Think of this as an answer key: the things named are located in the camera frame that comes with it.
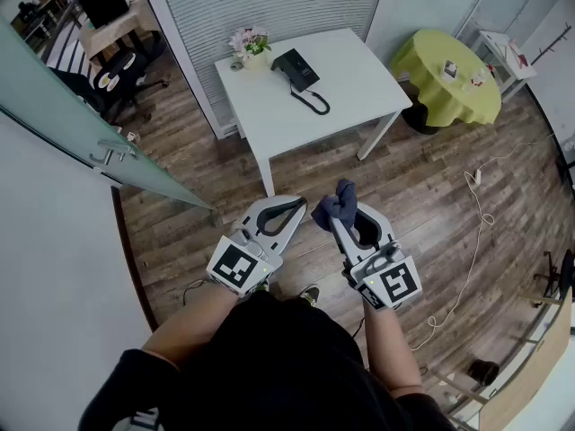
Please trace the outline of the black metal railing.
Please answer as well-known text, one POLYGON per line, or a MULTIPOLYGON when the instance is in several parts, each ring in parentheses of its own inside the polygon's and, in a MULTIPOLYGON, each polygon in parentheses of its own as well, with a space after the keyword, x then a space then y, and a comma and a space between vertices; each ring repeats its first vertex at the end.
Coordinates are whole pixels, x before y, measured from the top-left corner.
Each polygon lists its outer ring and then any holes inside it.
POLYGON ((67 22, 56 38, 56 42, 45 64, 60 71, 93 76, 91 62, 84 53, 79 40, 82 25, 88 21, 85 13, 80 13, 79 23, 67 22))

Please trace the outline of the black box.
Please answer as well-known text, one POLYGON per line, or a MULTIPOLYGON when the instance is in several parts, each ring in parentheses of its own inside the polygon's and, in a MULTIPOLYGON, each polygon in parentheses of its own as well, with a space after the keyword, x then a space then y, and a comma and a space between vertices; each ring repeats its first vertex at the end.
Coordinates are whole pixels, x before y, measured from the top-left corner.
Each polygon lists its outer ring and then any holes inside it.
POLYGON ((270 69, 283 72, 299 92, 305 91, 320 80, 319 75, 294 48, 276 57, 270 69))

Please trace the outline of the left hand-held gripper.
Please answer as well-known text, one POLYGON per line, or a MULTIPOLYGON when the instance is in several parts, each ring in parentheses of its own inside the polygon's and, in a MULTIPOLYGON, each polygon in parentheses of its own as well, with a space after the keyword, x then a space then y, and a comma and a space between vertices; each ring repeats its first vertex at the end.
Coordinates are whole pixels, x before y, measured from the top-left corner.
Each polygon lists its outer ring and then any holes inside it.
POLYGON ((209 277, 239 297, 245 297, 278 270, 281 253, 299 226, 307 202, 295 195, 277 195, 255 201, 242 223, 234 222, 213 253, 209 277))

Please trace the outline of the white square table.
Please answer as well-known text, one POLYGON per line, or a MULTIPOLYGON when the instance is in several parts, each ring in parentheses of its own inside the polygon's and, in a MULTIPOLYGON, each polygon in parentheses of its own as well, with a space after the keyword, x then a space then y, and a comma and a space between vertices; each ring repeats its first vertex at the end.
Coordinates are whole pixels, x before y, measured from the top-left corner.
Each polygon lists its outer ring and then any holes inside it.
POLYGON ((233 71, 232 58, 215 67, 239 130, 247 139, 268 196, 275 194, 270 159, 332 134, 377 119, 360 147, 365 159, 411 100, 369 47, 350 29, 275 42, 270 56, 295 49, 319 80, 312 91, 331 106, 320 116, 291 96, 288 77, 269 66, 233 71))

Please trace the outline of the white window blinds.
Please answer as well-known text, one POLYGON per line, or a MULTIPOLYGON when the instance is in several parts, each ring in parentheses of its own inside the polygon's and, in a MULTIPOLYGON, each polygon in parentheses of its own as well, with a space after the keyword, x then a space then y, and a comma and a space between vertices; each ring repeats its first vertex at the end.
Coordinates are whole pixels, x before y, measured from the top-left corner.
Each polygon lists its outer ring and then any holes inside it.
POLYGON ((263 28, 269 41, 321 31, 352 29, 365 38, 379 0, 166 0, 185 51, 216 123, 235 132, 233 112, 215 63, 233 53, 229 42, 239 28, 263 28))

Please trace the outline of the pink flowers in cream pot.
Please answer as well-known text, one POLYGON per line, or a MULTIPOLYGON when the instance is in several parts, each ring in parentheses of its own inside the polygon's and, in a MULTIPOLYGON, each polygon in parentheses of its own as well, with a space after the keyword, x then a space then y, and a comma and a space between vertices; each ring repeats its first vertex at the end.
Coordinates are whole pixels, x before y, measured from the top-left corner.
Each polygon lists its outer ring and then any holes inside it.
POLYGON ((254 69, 268 64, 267 52, 271 51, 269 32, 262 27, 238 28, 228 45, 233 49, 233 62, 241 62, 243 69, 254 69))

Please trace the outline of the dark blue cloth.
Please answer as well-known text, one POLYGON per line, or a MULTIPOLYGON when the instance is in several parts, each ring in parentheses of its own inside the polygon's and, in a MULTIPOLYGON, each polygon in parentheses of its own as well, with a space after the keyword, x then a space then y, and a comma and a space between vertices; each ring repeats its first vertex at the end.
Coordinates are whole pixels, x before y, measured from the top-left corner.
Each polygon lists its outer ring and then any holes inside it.
POLYGON ((356 184, 351 180, 341 179, 338 181, 336 193, 333 196, 324 196, 311 216, 321 229, 331 232, 331 218, 339 219, 350 229, 355 223, 357 210, 356 184))

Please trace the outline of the dark round bin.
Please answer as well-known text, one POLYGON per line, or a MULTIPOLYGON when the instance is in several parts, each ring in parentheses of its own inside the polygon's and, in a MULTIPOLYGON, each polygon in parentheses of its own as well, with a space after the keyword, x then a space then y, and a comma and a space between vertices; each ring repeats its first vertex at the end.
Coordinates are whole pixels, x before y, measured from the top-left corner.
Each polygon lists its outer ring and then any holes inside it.
POLYGON ((467 375, 483 387, 490 386, 499 373, 499 364, 481 359, 474 359, 467 370, 467 375))

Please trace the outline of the dark coat rack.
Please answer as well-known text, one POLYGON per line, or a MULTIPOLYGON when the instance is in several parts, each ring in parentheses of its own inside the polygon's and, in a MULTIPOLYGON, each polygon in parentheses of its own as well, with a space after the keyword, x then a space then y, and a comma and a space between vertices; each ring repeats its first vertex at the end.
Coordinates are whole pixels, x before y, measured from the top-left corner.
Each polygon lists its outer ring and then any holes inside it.
POLYGON ((571 31, 572 26, 566 22, 565 29, 556 37, 546 48, 539 49, 538 55, 531 61, 531 65, 533 66, 541 57, 543 57, 548 52, 554 52, 554 47, 556 44, 561 42, 562 40, 567 40, 566 35, 571 31))

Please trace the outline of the frosted glass door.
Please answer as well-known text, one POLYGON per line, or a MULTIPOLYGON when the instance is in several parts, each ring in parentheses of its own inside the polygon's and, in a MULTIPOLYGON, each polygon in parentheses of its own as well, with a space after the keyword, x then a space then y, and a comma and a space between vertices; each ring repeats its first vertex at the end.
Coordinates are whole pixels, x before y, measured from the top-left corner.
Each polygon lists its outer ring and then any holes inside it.
POLYGON ((132 145, 76 96, 40 60, 0 15, 0 109, 36 134, 91 169, 123 185, 139 187, 168 198, 210 209, 189 189, 132 145), (138 154, 118 155, 107 166, 94 163, 89 154, 103 158, 99 140, 131 145, 138 154))

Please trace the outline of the black office chair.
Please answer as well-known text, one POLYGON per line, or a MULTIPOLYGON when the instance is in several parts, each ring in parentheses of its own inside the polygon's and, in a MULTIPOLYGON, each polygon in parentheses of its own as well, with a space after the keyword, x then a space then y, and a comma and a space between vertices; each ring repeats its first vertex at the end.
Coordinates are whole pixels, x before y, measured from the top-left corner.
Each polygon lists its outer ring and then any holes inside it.
MULTIPOLYGON (((123 48, 118 52, 129 51, 136 54, 135 62, 128 70, 119 74, 119 82, 111 92, 95 89, 93 85, 94 79, 90 80, 87 76, 68 73, 55 68, 50 68, 50 70, 109 125, 116 126, 119 115, 129 104, 134 105, 136 108, 138 107, 137 95, 140 92, 157 85, 161 85, 163 88, 169 86, 169 82, 164 79, 149 84, 141 82, 141 79, 146 76, 146 69, 149 63, 144 55, 133 49, 123 48)), ((103 67, 105 67, 110 60, 105 61, 103 67)))

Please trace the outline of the round yellow-green covered table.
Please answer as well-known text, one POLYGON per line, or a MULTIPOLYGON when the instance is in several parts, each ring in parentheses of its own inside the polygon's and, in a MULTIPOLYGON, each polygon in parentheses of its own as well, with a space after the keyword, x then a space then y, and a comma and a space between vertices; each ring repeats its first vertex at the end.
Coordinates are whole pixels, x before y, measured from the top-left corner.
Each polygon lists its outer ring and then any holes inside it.
POLYGON ((430 127, 447 127, 456 119, 492 124, 499 115, 500 90, 488 68, 465 44, 442 31, 415 32, 394 55, 390 71, 395 77, 407 74, 418 88, 418 101, 428 110, 430 127), (451 84, 442 78, 447 60, 458 68, 451 84), (487 80, 480 87, 472 86, 470 79, 480 68, 486 70, 487 80))

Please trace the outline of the table with white tablecloth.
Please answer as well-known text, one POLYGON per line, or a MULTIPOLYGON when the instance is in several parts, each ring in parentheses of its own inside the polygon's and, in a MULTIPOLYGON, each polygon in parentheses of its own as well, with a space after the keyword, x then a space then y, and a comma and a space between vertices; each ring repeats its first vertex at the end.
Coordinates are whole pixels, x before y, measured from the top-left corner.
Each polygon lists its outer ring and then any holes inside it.
POLYGON ((86 21, 82 24, 78 39, 85 55, 92 59, 117 40, 137 30, 151 33, 154 41, 161 39, 160 27, 147 0, 130 0, 126 13, 100 28, 94 28, 86 21))

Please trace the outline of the person's black shirt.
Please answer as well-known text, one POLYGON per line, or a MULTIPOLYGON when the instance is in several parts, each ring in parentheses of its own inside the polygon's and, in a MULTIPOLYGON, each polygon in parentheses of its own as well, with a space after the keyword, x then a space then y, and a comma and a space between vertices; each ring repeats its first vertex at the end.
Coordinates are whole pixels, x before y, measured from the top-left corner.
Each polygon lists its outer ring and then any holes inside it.
POLYGON ((181 367, 125 351, 78 431, 455 430, 426 393, 394 398, 325 312, 257 291, 181 367))

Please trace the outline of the white side table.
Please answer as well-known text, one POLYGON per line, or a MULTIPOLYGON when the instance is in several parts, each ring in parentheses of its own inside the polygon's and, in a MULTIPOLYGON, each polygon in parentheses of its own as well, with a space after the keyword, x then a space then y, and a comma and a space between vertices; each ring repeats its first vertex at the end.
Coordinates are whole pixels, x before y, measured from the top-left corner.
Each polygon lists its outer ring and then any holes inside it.
POLYGON ((479 31, 471 50, 488 67, 500 90, 503 103, 509 101, 536 70, 515 42, 506 34, 479 31))

